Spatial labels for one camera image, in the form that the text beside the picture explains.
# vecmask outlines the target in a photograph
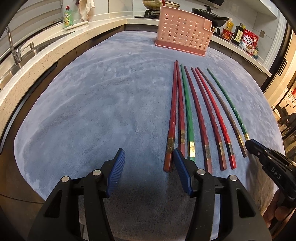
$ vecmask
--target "green chopstick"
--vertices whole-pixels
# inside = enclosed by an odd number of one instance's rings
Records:
[[[213,73],[212,73],[208,68],[207,68],[207,71],[208,71],[209,74],[212,76],[212,78],[215,80],[215,82],[216,82],[217,85],[219,86],[220,90],[221,90],[222,93],[224,94],[225,98],[227,99],[227,101],[228,101],[230,107],[232,108],[232,111],[233,111],[235,117],[237,118],[237,121],[238,121],[238,123],[239,123],[239,125],[240,125],[240,127],[241,127],[241,129],[242,129],[242,132],[243,132],[243,134],[244,134],[244,137],[245,137],[246,141],[249,140],[250,138],[249,138],[249,135],[248,135],[248,133],[247,133],[247,130],[246,130],[246,128],[245,128],[245,126],[244,126],[244,124],[243,124],[243,122],[242,122],[242,119],[240,118],[240,116],[239,116],[239,114],[238,114],[236,108],[234,107],[234,105],[233,105],[231,99],[229,98],[228,94],[227,94],[226,91],[223,89],[222,85],[219,83],[219,81],[217,80],[217,78],[213,75]]]
[[[188,159],[195,160],[195,144],[194,144],[194,129],[192,121],[192,112],[189,98],[188,86],[186,83],[186,74],[184,66],[181,64],[181,72],[183,79],[183,88],[185,96],[186,120],[187,120],[187,143],[188,143]]]

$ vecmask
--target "blue gripper pad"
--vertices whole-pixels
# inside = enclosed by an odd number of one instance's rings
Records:
[[[108,197],[115,191],[118,186],[119,179],[126,161],[126,154],[123,149],[118,150],[115,156],[114,166],[108,176],[106,195]]]
[[[173,159],[184,192],[186,192],[189,196],[192,196],[193,189],[191,187],[191,177],[184,163],[185,158],[183,157],[181,151],[177,148],[173,152]]]

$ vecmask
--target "dish soap bottle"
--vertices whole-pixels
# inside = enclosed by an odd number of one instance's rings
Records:
[[[240,25],[237,25],[237,27],[235,28],[234,35],[233,35],[233,39],[231,40],[232,43],[239,46],[239,43],[240,43],[240,40],[242,38],[242,34],[244,33],[245,28],[246,28],[246,26],[243,25],[242,23],[240,23]]]
[[[72,10],[67,6],[65,11],[65,26],[69,27],[71,25],[73,25]]]

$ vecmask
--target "soy sauce bottle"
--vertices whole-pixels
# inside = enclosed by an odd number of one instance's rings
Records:
[[[240,23],[240,25],[237,25],[235,28],[235,32],[233,35],[233,38],[231,40],[232,43],[239,46],[240,40],[242,39],[242,34],[244,33],[245,25]]]

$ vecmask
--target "green dish soap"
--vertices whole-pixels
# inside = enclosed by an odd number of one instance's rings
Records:
[[[69,6],[66,7],[65,11],[65,27],[73,25],[72,10]]]

